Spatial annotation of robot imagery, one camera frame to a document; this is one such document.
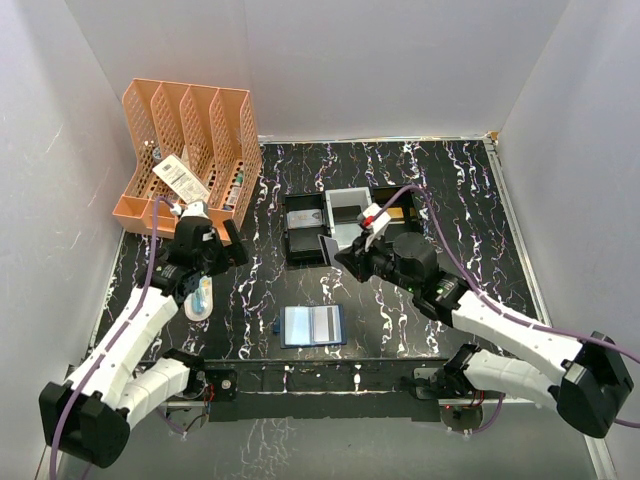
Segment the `blue card holder wallet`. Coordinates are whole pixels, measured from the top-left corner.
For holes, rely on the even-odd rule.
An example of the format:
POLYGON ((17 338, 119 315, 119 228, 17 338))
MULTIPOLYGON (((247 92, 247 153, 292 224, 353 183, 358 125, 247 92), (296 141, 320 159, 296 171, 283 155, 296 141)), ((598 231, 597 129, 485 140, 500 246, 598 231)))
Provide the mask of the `blue card holder wallet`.
POLYGON ((342 305, 286 306, 273 326, 283 349, 335 346, 347 343, 342 305))

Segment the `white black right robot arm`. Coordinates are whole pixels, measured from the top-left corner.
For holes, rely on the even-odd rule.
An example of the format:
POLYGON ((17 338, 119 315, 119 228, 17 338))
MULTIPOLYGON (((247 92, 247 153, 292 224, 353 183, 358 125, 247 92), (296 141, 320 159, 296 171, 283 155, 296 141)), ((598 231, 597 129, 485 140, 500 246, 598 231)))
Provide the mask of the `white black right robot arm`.
POLYGON ((391 221, 377 204, 357 217, 361 233, 335 259, 358 281, 376 276, 411 294, 428 319, 506 350, 465 344, 430 380, 450 395, 495 391, 555 410, 580 433, 604 438, 634 389, 627 353, 599 332, 553 329, 494 302, 464 277, 440 267, 433 246, 405 232, 386 244, 391 221))

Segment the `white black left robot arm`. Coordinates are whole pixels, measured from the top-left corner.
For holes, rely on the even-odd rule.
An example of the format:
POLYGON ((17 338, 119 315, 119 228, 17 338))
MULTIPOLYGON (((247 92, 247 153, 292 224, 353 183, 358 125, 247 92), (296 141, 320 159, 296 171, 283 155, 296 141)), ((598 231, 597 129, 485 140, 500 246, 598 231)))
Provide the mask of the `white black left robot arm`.
POLYGON ((147 415, 176 394, 194 399, 205 390, 203 359, 177 349, 141 375, 134 371, 202 279, 246 264, 248 255, 235 222, 215 227, 204 202, 170 211, 178 218, 173 239, 163 251, 150 242, 148 264, 120 316, 80 366, 62 383, 47 383, 39 395, 51 478, 60 453, 109 467, 147 415))

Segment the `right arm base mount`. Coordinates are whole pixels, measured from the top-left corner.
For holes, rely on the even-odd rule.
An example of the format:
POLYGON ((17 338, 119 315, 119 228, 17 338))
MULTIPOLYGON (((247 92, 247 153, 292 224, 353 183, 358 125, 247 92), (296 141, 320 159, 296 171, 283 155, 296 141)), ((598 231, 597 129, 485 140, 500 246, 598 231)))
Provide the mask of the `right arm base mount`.
POLYGON ((477 402, 485 396, 498 397, 497 393, 490 390, 472 387, 462 377, 447 374, 443 368, 414 368, 400 378, 397 389, 418 400, 465 399, 477 402))

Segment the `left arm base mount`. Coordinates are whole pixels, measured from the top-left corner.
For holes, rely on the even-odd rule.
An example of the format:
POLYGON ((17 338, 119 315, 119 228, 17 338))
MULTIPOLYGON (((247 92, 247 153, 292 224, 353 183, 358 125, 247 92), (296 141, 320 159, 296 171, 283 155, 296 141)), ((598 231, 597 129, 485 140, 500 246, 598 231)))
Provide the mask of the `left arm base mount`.
POLYGON ((231 402, 236 399, 237 388, 235 370, 201 366, 190 370, 186 389, 172 394, 168 401, 231 402))

